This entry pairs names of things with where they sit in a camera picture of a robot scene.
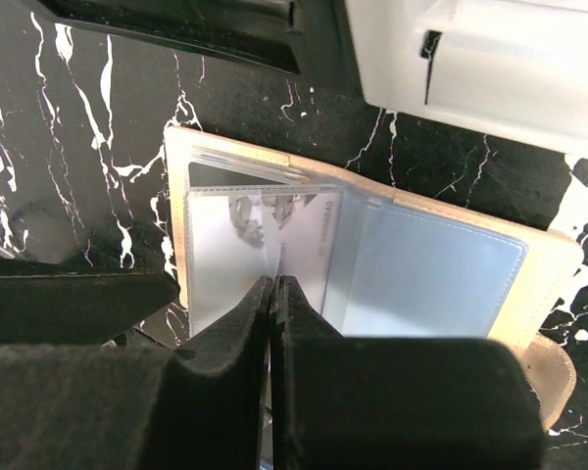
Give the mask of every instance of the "black plastic object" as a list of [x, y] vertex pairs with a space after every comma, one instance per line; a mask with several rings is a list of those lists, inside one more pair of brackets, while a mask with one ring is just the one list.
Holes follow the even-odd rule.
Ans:
[[271, 323], [275, 468], [540, 467], [539, 403], [505, 347], [340, 338], [294, 278]]
[[0, 468], [257, 470], [270, 285], [175, 353], [0, 347]]
[[23, 0], [55, 22], [362, 95], [344, 0]]
[[178, 295], [165, 272], [0, 258], [0, 343], [103, 344]]

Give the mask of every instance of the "open wallet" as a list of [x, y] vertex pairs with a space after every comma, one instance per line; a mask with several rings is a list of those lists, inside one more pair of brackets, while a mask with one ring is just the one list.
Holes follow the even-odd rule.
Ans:
[[165, 131], [181, 302], [199, 333], [261, 277], [294, 276], [346, 337], [504, 344], [545, 428], [575, 384], [538, 329], [582, 261], [571, 240], [346, 169], [182, 127]]

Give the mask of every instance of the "bifold wallet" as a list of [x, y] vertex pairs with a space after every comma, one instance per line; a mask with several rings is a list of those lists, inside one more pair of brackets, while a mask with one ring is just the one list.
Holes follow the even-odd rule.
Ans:
[[295, 276], [344, 336], [488, 338], [523, 364], [545, 426], [572, 392], [539, 335], [582, 261], [564, 237], [423, 198], [330, 164], [169, 127], [181, 303], [198, 333], [262, 276]]

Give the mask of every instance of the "marble countertop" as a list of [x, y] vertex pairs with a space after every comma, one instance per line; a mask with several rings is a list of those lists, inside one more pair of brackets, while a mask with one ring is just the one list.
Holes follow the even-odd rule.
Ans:
[[[0, 245], [174, 275], [163, 130], [183, 124], [340, 165], [539, 229], [585, 261], [542, 332], [578, 372], [549, 468], [588, 469], [588, 160], [378, 109], [261, 70], [72, 29], [0, 2]], [[137, 328], [174, 346], [180, 305]]]

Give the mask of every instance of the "wallet pocket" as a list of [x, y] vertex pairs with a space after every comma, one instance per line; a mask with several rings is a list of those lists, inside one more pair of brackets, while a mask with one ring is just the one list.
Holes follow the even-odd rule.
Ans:
[[322, 315], [349, 336], [488, 336], [524, 243], [346, 192]]

